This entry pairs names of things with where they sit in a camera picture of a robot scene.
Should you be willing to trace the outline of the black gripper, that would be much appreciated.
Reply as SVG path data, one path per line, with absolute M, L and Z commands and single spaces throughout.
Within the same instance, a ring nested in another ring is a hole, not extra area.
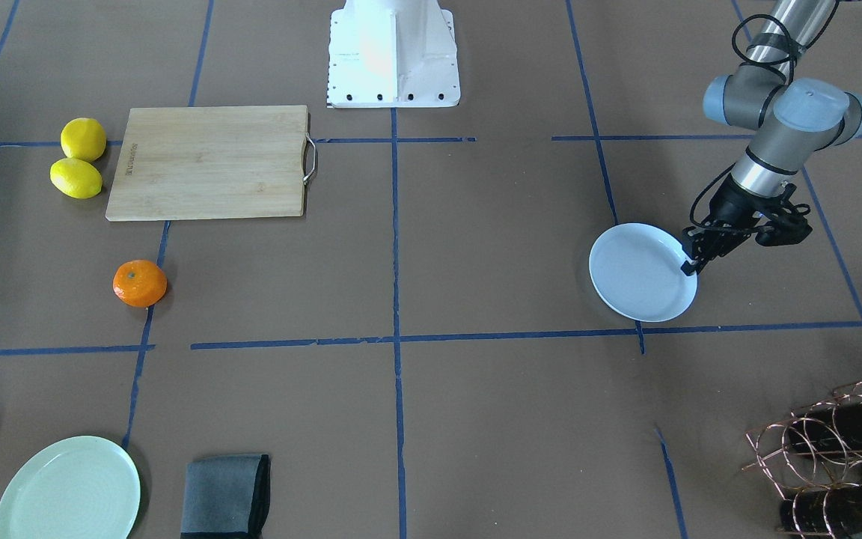
M 695 218 L 702 198 L 714 190 L 709 199 L 708 214 Z M 708 266 L 709 259 L 728 255 L 753 234 L 759 219 L 756 212 L 764 205 L 764 197 L 738 185 L 729 175 L 718 175 L 694 199 L 688 221 L 682 231 L 682 243 L 687 260 L 680 269 L 687 276 L 698 275 Z

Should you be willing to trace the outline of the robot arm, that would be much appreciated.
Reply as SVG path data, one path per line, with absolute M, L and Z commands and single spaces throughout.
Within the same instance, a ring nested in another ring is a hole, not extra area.
M 752 130 L 743 154 L 702 195 L 703 219 L 690 216 L 682 232 L 687 275 L 728 255 L 746 239 L 766 248 L 801 243 L 811 235 L 810 206 L 794 204 L 793 178 L 816 151 L 862 134 L 862 96 L 795 73 L 805 52 L 825 33 L 836 1 L 777 1 L 731 75 L 709 83 L 705 116 Z

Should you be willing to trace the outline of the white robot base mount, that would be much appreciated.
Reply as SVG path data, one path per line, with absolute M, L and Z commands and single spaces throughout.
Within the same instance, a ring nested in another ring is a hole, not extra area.
M 346 1 L 332 11 L 328 107 L 430 109 L 461 98 L 454 17 L 438 1 Z

